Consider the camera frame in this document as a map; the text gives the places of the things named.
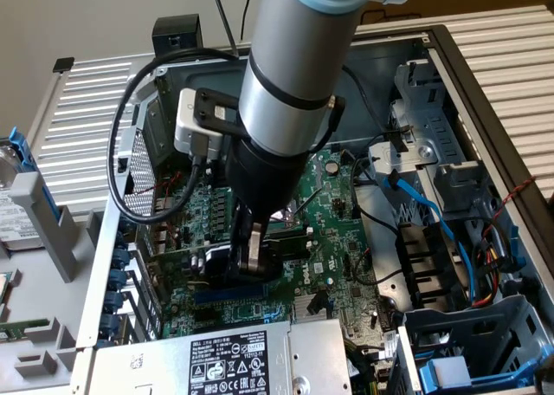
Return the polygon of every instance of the motherboard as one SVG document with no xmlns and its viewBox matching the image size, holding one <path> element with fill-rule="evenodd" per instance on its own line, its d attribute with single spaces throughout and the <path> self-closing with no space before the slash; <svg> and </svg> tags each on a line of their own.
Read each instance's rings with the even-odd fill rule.
<svg viewBox="0 0 554 395">
<path fill-rule="evenodd" d="M 345 337 L 359 345 L 383 340 L 377 321 L 377 287 L 353 281 L 374 279 L 361 219 L 352 214 L 351 159 L 344 152 L 322 150 L 310 157 L 293 201 L 272 217 L 268 237 L 286 237 L 283 276 L 274 282 L 211 290 L 201 277 L 190 276 L 195 252 L 229 240 L 234 208 L 227 187 L 204 180 L 184 211 L 152 233 L 156 255 L 151 259 L 166 284 L 163 337 L 205 333 L 274 321 L 338 318 Z M 167 180 L 157 207 L 171 207 L 179 189 Z"/>
</svg>

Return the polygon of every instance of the gray wall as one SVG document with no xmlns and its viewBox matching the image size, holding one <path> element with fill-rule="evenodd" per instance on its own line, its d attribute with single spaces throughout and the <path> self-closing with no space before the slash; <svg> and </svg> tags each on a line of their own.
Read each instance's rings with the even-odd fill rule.
<svg viewBox="0 0 554 395">
<path fill-rule="evenodd" d="M 238 41 L 246 0 L 222 0 Z M 260 0 L 252 0 L 245 40 Z M 152 52 L 159 16 L 200 14 L 204 45 L 226 44 L 213 0 L 0 0 L 0 136 L 35 118 L 59 57 L 89 60 Z"/>
</svg>

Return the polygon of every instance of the robotic arm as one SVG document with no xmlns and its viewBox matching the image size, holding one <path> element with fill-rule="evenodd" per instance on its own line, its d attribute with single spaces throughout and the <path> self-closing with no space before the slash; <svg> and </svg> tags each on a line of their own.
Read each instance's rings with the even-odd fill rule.
<svg viewBox="0 0 554 395">
<path fill-rule="evenodd" d="M 261 1 L 238 104 L 248 137 L 233 138 L 226 164 L 239 199 L 230 257 L 241 272 L 280 274 L 261 240 L 270 216 L 291 200 L 328 109 L 342 113 L 332 90 L 367 1 Z"/>
</svg>

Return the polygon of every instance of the metal side panel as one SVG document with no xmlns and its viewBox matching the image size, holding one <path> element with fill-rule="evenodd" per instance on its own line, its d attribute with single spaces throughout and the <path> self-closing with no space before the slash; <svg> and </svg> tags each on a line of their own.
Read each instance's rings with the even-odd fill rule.
<svg viewBox="0 0 554 395">
<path fill-rule="evenodd" d="M 358 28 L 444 24 L 537 186 L 554 193 L 554 15 L 545 6 L 442 16 Z"/>
<path fill-rule="evenodd" d="M 74 216 L 106 207 L 106 145 L 113 114 L 127 82 L 152 57 L 76 62 L 69 72 L 53 75 L 29 142 L 56 203 Z M 131 123 L 129 105 L 119 134 Z"/>
</svg>

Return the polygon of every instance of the green circuit board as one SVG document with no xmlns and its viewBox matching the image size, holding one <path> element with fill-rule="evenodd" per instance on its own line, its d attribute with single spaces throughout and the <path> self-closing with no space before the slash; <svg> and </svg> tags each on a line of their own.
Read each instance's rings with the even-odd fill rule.
<svg viewBox="0 0 554 395">
<path fill-rule="evenodd" d="M 338 165 L 338 174 L 325 171 L 328 163 Z M 266 284 L 244 299 L 198 303 L 195 296 L 208 289 L 202 281 L 187 281 L 178 268 L 183 258 L 204 242 L 206 229 L 211 238 L 229 239 L 233 198 L 229 189 L 211 189 L 202 185 L 190 200 L 184 215 L 174 223 L 187 228 L 188 244 L 179 249 L 165 244 L 166 251 L 156 260 L 171 284 L 171 297 L 164 304 L 163 337 L 201 333 L 228 325 L 248 325 L 273 321 L 299 321 L 299 301 L 326 290 L 332 304 L 332 317 L 357 344 L 378 344 L 382 329 L 370 326 L 371 315 L 378 311 L 377 288 L 355 283 L 351 269 L 368 248 L 364 226 L 351 218 L 350 165 L 340 165 L 340 154 L 323 150 L 311 157 L 295 195 L 296 211 L 285 222 L 271 223 L 272 230 L 302 229 L 309 223 L 313 236 L 307 258 L 285 262 L 284 275 Z M 359 276 L 373 279 L 370 261 L 360 264 Z"/>
</svg>

